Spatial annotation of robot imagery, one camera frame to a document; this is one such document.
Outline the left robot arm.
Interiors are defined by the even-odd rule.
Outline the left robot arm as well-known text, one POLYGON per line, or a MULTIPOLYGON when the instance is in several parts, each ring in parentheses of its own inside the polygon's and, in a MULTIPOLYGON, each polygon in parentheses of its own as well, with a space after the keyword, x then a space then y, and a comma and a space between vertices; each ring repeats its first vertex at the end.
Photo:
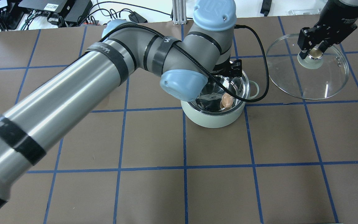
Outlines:
POLYGON ((216 65, 229 59, 237 21, 233 0, 199 0, 183 41, 149 27, 111 21, 102 39, 67 68, 0 114, 0 209, 12 185, 136 69, 194 101, 216 65))

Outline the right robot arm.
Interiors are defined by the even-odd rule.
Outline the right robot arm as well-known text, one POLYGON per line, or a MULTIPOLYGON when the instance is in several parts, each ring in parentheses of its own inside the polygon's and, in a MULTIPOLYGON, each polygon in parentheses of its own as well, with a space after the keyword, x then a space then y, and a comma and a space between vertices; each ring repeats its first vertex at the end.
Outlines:
POLYGON ((297 40, 299 56, 305 59, 318 44, 324 53, 333 44, 340 44, 357 29, 358 0, 328 0, 318 22, 301 28, 297 40))

